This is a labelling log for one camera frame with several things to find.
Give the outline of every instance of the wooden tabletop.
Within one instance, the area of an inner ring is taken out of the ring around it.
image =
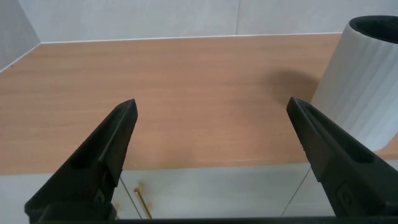
[[[285,107],[311,99],[339,38],[42,44],[0,74],[0,174],[56,171],[130,98],[125,169],[306,162]],[[378,154],[398,159],[397,146]]]

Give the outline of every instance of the white vase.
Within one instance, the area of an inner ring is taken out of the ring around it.
[[[398,17],[351,20],[311,104],[370,150],[382,149],[398,132]]]

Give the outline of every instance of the wall tile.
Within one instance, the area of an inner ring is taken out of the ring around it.
[[[241,0],[238,34],[342,32],[358,16],[398,16],[396,0]]]
[[[19,0],[42,42],[235,35],[238,0]]]
[[[39,44],[17,1],[0,1],[0,71]]]

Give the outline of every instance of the gold handle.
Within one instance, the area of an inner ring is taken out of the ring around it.
[[[113,207],[114,207],[114,209],[116,210],[116,218],[115,219],[120,219],[119,218],[119,215],[118,215],[118,211],[119,211],[119,207],[120,207],[120,205],[119,205],[119,203],[117,203],[117,202],[115,202],[114,204],[113,204]]]
[[[142,197],[142,191],[144,190],[144,184],[139,183],[139,186],[134,189],[134,193],[137,196],[139,204],[141,205],[142,209],[144,210],[145,215],[148,219],[152,219],[152,215],[150,215],[150,210],[152,208],[152,204],[146,204],[144,198]]]

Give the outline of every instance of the cabinet door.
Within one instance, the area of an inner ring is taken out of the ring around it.
[[[51,174],[0,176],[0,223],[29,223],[25,203]]]
[[[122,180],[119,180],[118,187],[113,192],[112,204],[118,212],[119,219],[141,219]]]
[[[46,183],[52,174],[0,175],[0,223],[29,223],[25,203]],[[123,183],[113,193],[112,203],[120,219],[140,218]]]
[[[283,217],[335,216],[322,184],[318,183],[312,170],[294,195]]]
[[[279,217],[309,164],[199,169],[125,170],[122,180],[142,218],[134,189],[153,218]]]

